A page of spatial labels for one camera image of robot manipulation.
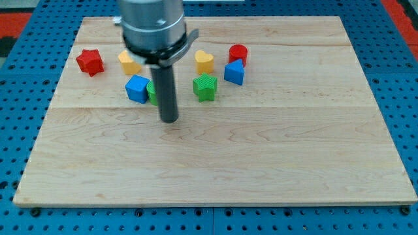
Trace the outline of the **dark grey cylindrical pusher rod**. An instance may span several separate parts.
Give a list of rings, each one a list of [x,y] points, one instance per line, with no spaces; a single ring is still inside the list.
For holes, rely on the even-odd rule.
[[[151,68],[155,88],[159,117],[165,123],[174,123],[178,119],[176,86],[172,66]]]

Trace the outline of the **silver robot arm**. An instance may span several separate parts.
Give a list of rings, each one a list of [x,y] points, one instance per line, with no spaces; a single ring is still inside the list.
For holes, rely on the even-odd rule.
[[[118,0],[123,41],[131,58],[148,65],[161,121],[178,119],[173,64],[189,51],[199,30],[187,30],[182,0]]]

